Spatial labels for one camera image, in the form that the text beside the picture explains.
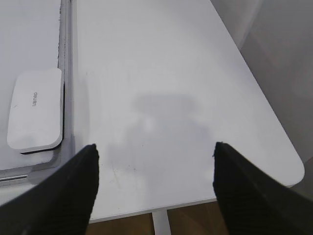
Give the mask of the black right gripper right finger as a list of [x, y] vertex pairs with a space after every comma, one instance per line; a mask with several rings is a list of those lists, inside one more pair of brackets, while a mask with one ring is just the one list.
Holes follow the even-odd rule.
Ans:
[[214, 192], [231, 235], [311, 235], [313, 202], [280, 184], [231, 145], [214, 150]]

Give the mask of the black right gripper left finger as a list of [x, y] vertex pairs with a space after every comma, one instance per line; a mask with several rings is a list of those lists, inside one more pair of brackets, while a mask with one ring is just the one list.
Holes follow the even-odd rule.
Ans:
[[84, 235], [99, 188], [99, 154], [87, 145], [41, 183], [0, 207], [2, 235]]

